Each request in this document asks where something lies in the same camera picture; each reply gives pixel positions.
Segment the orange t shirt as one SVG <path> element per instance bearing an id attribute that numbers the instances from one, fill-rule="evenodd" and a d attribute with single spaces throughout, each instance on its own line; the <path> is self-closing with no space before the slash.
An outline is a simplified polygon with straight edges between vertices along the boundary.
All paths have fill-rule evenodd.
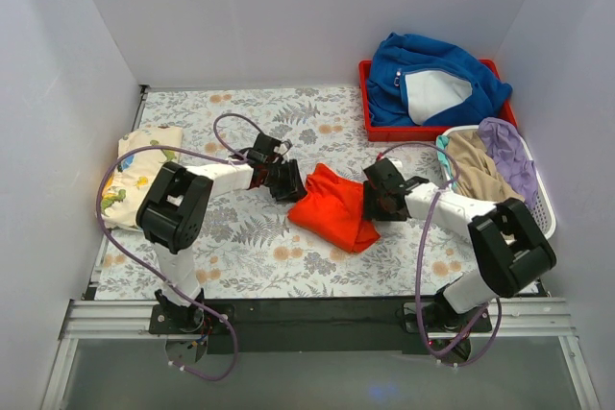
<path id="1" fill-rule="evenodd" d="M 380 234 L 363 218 L 363 186 L 318 163 L 307 176 L 306 196 L 288 212 L 294 225 L 307 229 L 346 253 L 362 253 Z"/>

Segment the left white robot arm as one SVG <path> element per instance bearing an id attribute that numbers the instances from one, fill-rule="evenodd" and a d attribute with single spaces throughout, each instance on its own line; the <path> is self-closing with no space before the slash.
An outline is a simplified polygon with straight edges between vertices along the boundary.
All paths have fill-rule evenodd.
<path id="1" fill-rule="evenodd" d="M 192 333 L 206 324 L 198 304 L 204 293 L 196 276 L 192 245 L 203 227 L 209 200 L 266 187 L 279 204 L 296 203 L 307 192 L 288 141 L 260 133 L 254 145 L 202 166 L 162 165 L 143 199 L 135 222 L 154 248 L 164 287 L 155 293 L 161 314 Z"/>

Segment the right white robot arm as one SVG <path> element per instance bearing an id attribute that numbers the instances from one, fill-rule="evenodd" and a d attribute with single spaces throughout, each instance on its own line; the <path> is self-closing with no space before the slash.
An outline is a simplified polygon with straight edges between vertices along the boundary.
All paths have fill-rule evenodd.
<path id="1" fill-rule="evenodd" d="M 382 158 L 364 170 L 363 217 L 368 221 L 420 219 L 466 239 L 478 268 L 440 288 L 415 310 L 431 328 L 456 330 L 496 298 L 509 299 L 549 272 L 556 255 L 526 205 L 468 198 L 414 176 L 405 179 Z"/>

